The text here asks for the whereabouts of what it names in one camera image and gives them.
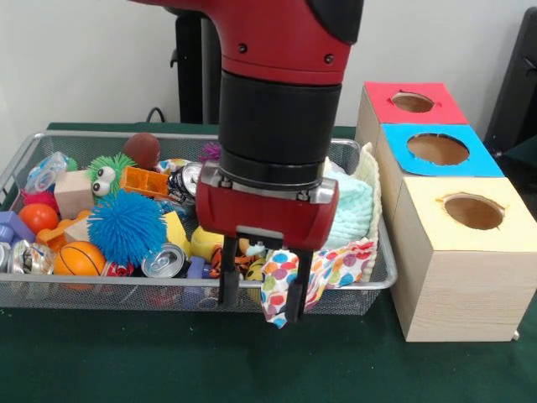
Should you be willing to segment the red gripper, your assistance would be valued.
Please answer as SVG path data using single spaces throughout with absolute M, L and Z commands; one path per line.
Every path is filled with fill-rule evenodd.
M 196 187 L 198 221 L 206 231 L 225 235 L 218 303 L 237 303 L 237 238 L 272 239 L 275 249 L 294 249 L 299 258 L 285 309 L 287 322 L 297 323 L 304 314 L 313 251 L 328 239 L 338 198 L 338 183 L 330 178 L 323 177 L 317 187 L 306 191 L 272 191 L 230 181 L 217 163 L 204 164 Z

